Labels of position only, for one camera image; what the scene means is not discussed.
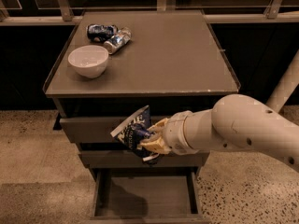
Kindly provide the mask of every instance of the terrazzo floor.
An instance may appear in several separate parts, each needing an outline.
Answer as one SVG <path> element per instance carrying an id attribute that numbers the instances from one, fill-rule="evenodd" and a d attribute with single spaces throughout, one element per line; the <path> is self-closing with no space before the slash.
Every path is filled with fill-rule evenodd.
<path id="1" fill-rule="evenodd" d="M 281 114 L 299 124 L 299 107 Z M 0 223 L 85 223 L 94 181 L 57 111 L 0 111 Z M 212 152 L 197 182 L 212 223 L 299 223 L 299 174 L 255 152 Z"/>

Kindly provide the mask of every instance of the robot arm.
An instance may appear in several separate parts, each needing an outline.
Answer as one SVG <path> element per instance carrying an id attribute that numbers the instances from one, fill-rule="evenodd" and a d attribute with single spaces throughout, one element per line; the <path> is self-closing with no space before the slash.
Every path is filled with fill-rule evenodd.
<path id="1" fill-rule="evenodd" d="M 225 96 L 209 110 L 175 114 L 162 139 L 178 155 L 255 150 L 299 172 L 299 126 L 245 95 Z"/>

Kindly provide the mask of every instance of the cabinet top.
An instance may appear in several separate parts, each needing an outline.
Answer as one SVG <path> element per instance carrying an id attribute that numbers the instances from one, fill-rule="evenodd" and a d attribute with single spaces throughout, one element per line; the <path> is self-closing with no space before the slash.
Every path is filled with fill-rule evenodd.
<path id="1" fill-rule="evenodd" d="M 100 77 L 78 75 L 67 58 L 78 47 L 96 44 L 89 24 L 129 27 L 131 41 L 108 58 Z M 238 92 L 230 64 L 199 11 L 86 12 L 53 74 L 51 98 L 225 95 Z"/>

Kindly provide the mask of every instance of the bottom drawer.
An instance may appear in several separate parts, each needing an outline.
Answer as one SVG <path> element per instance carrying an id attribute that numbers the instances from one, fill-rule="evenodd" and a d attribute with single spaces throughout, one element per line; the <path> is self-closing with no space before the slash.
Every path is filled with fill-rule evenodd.
<path id="1" fill-rule="evenodd" d="M 210 223 L 192 168 L 100 169 L 88 223 Z"/>

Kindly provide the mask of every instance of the cabinet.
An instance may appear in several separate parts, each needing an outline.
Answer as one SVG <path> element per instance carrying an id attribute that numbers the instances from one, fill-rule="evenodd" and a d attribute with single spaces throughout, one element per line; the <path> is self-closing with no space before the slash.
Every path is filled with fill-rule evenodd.
<path id="1" fill-rule="evenodd" d="M 85 29 L 91 23 L 126 26 L 133 34 L 95 79 L 67 64 L 72 50 L 91 43 Z M 238 89 L 199 11 L 87 11 L 44 90 L 97 182 L 91 223 L 208 223 L 194 185 L 208 154 L 167 155 L 149 167 L 110 132 L 141 106 L 149 105 L 155 121 L 210 108 Z"/>

